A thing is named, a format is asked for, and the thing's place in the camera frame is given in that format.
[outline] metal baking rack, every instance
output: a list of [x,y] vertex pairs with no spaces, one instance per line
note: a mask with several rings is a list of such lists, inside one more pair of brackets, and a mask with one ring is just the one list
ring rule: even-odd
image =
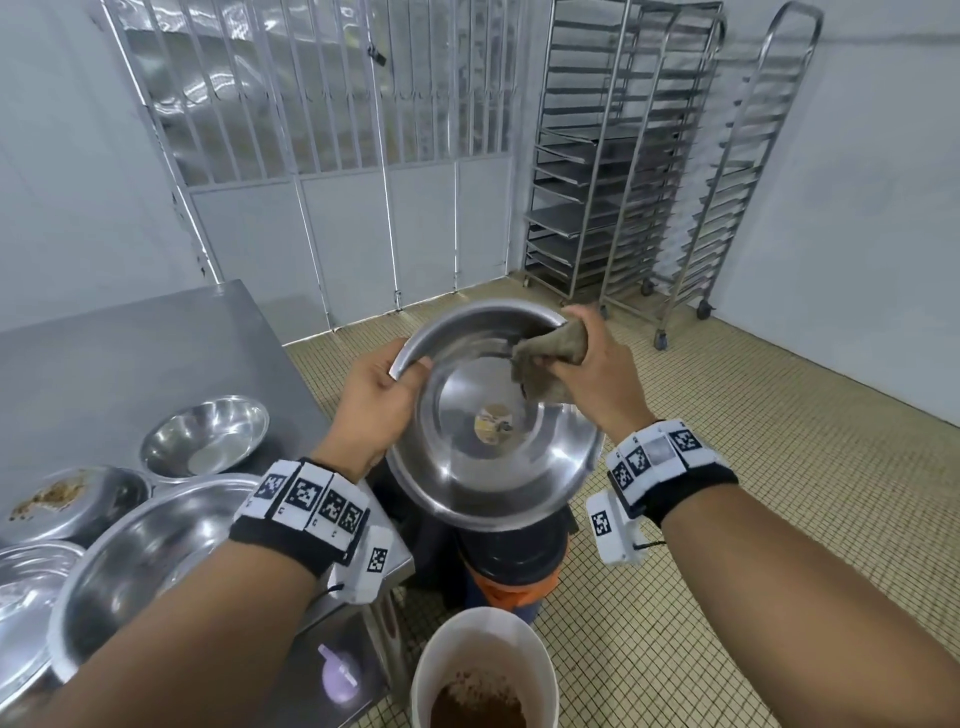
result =
[[553,3],[526,215],[524,285],[565,302],[649,262],[726,28],[718,2],[599,5]]
[[[785,43],[788,48],[803,50],[771,55],[777,33],[791,15],[812,20],[809,35],[800,38],[799,44],[795,36]],[[708,318],[713,310],[709,304],[713,284],[804,79],[823,20],[824,14],[818,8],[787,2],[774,16],[756,56],[721,60],[722,64],[733,66],[746,62],[753,69],[743,78],[742,97],[734,102],[736,114],[726,125],[730,130],[727,138],[720,142],[722,156],[711,165],[716,172],[708,180],[707,195],[700,198],[702,207],[695,216],[696,224],[687,231],[689,240],[674,249],[672,260],[662,257],[657,260],[657,270],[651,268],[645,277],[630,277],[622,282],[611,274],[605,278],[601,304],[612,303],[653,321],[657,325],[656,349],[667,348],[667,322],[677,305],[700,297],[697,318],[701,320]],[[653,308],[641,309],[629,303],[635,293],[651,296],[658,289],[665,292],[665,297]]]

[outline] white plastic bucket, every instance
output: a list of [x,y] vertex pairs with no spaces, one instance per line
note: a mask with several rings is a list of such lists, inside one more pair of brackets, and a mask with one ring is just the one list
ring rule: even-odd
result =
[[556,728],[560,690],[546,647],[523,619],[493,607],[461,612],[426,644],[410,689],[414,728],[430,728],[441,688],[470,669],[498,672],[510,681],[527,728]]

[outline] person's left hand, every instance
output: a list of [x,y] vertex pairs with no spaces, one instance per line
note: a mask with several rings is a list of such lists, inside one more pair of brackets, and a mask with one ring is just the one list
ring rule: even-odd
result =
[[311,457],[356,482],[399,439],[417,393],[430,376],[428,358],[394,379],[388,374],[406,339],[394,339],[357,359],[344,382],[333,426]]

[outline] cloth rag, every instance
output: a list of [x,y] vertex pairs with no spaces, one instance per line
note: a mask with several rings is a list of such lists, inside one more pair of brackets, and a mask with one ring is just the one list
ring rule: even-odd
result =
[[586,355],[587,327],[580,319],[572,319],[543,336],[534,336],[517,344],[511,356],[511,377],[519,382],[528,401],[572,404],[573,396],[566,385],[534,359],[546,356],[579,365]]

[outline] wrist band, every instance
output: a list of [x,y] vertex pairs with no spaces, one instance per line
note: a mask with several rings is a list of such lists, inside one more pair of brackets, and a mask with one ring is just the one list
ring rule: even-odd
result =
[[312,462],[277,460],[237,510],[229,537],[289,556],[320,578],[348,564],[370,516],[370,497]]
[[712,485],[739,485],[727,461],[682,420],[635,432],[607,455],[608,478],[631,519],[657,526],[682,500]]

